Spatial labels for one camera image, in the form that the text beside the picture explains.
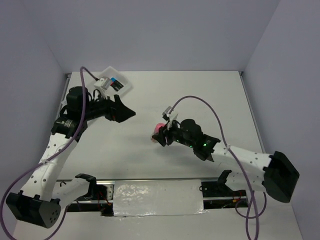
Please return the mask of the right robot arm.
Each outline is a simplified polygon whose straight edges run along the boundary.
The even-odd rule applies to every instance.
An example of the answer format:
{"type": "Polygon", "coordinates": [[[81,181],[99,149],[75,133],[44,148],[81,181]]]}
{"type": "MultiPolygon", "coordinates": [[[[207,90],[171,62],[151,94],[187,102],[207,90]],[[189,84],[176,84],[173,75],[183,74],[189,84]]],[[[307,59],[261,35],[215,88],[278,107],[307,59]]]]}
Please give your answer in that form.
{"type": "Polygon", "coordinates": [[[217,190],[223,196],[233,191],[253,190],[265,192],[278,202],[289,203],[300,177],[284,153],[258,153],[225,145],[220,139],[203,133],[193,119],[162,124],[152,139],[163,147],[182,144],[191,148],[202,161],[225,164],[227,168],[218,177],[217,184],[217,190]]]}

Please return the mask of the pink glitter jar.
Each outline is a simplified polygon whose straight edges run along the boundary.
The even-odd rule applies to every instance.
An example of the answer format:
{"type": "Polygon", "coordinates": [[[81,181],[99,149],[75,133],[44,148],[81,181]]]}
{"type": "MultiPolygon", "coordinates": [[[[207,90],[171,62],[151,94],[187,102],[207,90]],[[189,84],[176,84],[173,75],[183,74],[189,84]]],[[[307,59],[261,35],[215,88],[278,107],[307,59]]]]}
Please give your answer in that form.
{"type": "Polygon", "coordinates": [[[153,138],[153,135],[158,134],[160,128],[161,128],[161,127],[164,127],[164,126],[165,126],[165,124],[162,123],[162,122],[156,124],[156,126],[155,126],[155,128],[154,128],[154,130],[153,130],[153,133],[151,134],[151,138],[150,138],[153,143],[156,143],[156,142],[157,142],[157,141],[153,138]]]}

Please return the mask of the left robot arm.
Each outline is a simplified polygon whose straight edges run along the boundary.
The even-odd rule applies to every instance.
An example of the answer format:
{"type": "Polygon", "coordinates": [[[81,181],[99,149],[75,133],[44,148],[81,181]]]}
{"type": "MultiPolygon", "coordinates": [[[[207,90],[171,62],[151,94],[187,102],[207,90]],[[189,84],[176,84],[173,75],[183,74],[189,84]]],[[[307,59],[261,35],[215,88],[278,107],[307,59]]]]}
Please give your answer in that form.
{"type": "Polygon", "coordinates": [[[30,179],[18,193],[9,193],[5,202],[15,218],[46,229],[58,220],[61,210],[78,198],[97,196],[96,177],[79,173],[71,182],[55,190],[56,181],[71,152],[76,148],[88,121],[104,117],[122,123],[135,116],[119,95],[114,99],[91,99],[87,88],[73,87],[66,95],[66,105],[51,129],[48,146],[30,179]]]}

